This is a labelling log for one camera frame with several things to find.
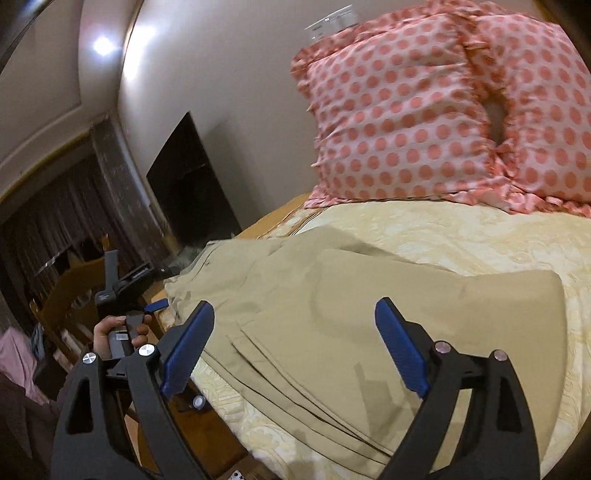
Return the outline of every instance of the pink polka dot pillow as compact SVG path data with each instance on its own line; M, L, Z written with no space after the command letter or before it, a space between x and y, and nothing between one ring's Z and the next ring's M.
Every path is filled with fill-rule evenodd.
M479 97L506 100L507 140L496 152L514 212L563 210L591 217L591 75L559 25L462 2L465 46Z
M459 30L435 2L302 49L292 63L317 121L319 183L306 206L368 199L486 201L507 185L485 137Z

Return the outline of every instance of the metal screw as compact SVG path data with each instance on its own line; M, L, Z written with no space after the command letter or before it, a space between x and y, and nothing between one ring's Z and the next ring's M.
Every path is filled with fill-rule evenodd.
M494 355L499 362L504 362L509 358L509 356L503 350L495 350Z
M151 343L147 343L146 345L139 347L139 354L141 356L150 356L154 353L154 350L156 350L156 347Z
M96 360L96 353L88 352L85 356L82 357L82 361L86 364L91 364Z
M205 406L206 400L203 395L197 395L193 399L193 408L195 410L201 410Z
M435 350L439 353L449 353L452 351L452 346L447 342L437 342Z

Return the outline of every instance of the dark curtain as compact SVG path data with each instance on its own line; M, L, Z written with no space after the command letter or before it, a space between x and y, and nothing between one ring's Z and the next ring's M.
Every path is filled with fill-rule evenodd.
M58 260L68 250L84 258L83 249L89 244L102 252L104 234L119 250L124 271L141 263L118 220L94 156L30 198L4 223L2 234L25 279L25 294L41 301L62 273Z

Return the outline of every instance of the human hand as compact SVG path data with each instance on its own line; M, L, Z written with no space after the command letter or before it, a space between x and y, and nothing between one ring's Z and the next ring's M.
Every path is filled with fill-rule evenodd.
M147 324L152 321L150 315L144 316L144 322L136 327L138 336L131 340L131 344L135 348L139 348L142 345L148 343L148 331L150 328ZM109 332L120 327L125 323L125 315L121 317L105 317L99 323L95 325L94 339L93 339L93 351L101 357L103 360L111 358L111 349L109 347Z

